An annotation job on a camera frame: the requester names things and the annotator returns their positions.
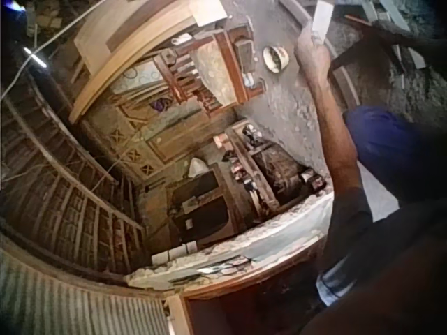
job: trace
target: cable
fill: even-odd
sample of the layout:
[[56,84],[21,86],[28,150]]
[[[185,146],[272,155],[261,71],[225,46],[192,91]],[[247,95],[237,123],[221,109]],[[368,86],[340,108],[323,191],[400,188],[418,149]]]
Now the cable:
[[95,3],[92,7],[90,7],[88,10],[86,10],[83,14],[75,18],[73,22],[71,22],[68,26],[63,28],[59,33],[51,37],[47,42],[43,43],[40,47],[38,47],[36,50],[34,50],[28,58],[25,60],[25,62],[20,66],[19,71],[17,72],[17,75],[15,75],[14,80],[9,84],[8,88],[2,93],[0,101],[4,99],[6,94],[14,87],[15,83],[18,81],[20,75],[22,74],[23,70],[25,69],[25,66],[29,63],[29,61],[32,59],[32,57],[37,54],[39,51],[41,51],[44,47],[47,47],[50,43],[54,42],[56,39],[60,37],[63,33],[65,33],[67,30],[69,30],[72,26],[77,24],[80,20],[82,20],[84,17],[86,17],[90,12],[95,10],[98,6],[100,6],[103,2],[106,2],[107,0],[100,0],[98,3]]

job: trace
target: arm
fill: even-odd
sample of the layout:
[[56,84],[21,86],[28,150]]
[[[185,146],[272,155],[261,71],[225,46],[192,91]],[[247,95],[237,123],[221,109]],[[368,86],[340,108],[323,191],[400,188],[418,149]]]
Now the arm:
[[350,188],[361,188],[357,166],[357,151],[342,112],[330,90],[328,71],[329,51],[324,45],[314,45],[308,24],[298,39],[295,55],[306,75],[314,98],[321,142],[326,164],[334,183],[335,195]]

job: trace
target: hand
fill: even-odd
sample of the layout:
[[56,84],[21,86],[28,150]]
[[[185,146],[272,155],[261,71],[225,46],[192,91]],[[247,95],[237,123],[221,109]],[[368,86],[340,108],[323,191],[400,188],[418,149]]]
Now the hand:
[[322,85],[328,81],[330,67],[329,50],[312,40],[312,22],[309,21],[298,37],[295,57],[303,69],[309,85]]

